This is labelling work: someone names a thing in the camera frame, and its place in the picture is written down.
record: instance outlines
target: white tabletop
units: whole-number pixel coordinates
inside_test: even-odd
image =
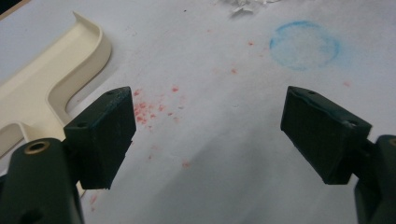
[[[396,2],[35,0],[0,21],[0,76],[70,27],[101,25],[112,56],[68,106],[130,86],[137,132],[86,223],[357,223],[353,189],[326,186],[280,131],[289,85],[396,134]]]

